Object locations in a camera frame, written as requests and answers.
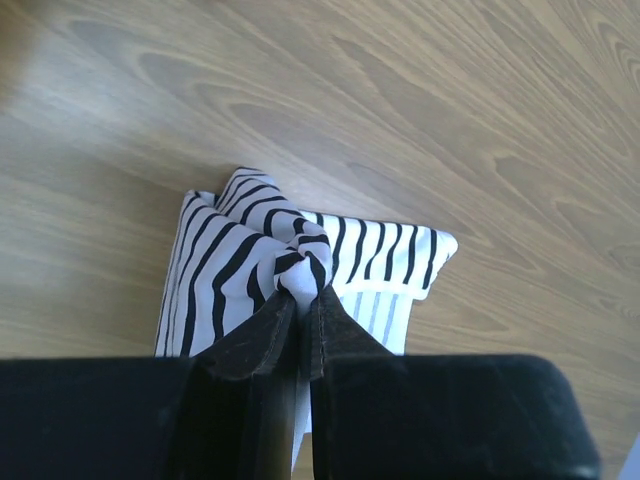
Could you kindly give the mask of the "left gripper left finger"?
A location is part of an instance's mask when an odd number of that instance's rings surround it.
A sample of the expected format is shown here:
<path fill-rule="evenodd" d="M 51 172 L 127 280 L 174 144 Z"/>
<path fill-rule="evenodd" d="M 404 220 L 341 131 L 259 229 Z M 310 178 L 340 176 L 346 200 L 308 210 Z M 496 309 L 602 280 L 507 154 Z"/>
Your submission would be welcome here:
<path fill-rule="evenodd" d="M 287 330 L 294 314 L 292 297 L 276 292 L 255 314 L 195 358 L 216 377 L 248 377 L 268 358 L 280 328 Z"/>

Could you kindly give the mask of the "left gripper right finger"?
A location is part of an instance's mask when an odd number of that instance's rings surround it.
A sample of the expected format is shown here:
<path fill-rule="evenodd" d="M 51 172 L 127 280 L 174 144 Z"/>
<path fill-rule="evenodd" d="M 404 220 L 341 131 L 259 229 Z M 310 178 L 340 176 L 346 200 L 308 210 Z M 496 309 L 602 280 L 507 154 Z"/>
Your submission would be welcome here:
<path fill-rule="evenodd" d="M 323 375 L 324 364 L 339 357 L 392 356 L 344 309 L 326 287 L 304 316 L 304 371 L 310 381 Z"/>

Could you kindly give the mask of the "black white striped tank top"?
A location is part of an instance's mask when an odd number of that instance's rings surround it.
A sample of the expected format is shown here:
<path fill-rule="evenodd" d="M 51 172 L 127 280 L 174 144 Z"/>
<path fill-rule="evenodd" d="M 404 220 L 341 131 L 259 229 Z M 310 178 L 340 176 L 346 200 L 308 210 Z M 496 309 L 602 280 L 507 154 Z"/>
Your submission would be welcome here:
<path fill-rule="evenodd" d="M 311 434 L 315 477 L 340 478 L 337 426 L 349 415 L 333 399 L 340 368 L 403 353 L 413 303 L 457 248 L 424 226 L 302 211 L 252 168 L 236 170 L 221 194 L 187 193 L 156 337 L 171 401 L 160 477 L 281 479 Z M 332 359 L 309 380 L 304 316 L 326 287 L 392 356 Z M 257 371 L 227 379 L 198 362 L 276 292 L 292 297 L 295 314 Z"/>

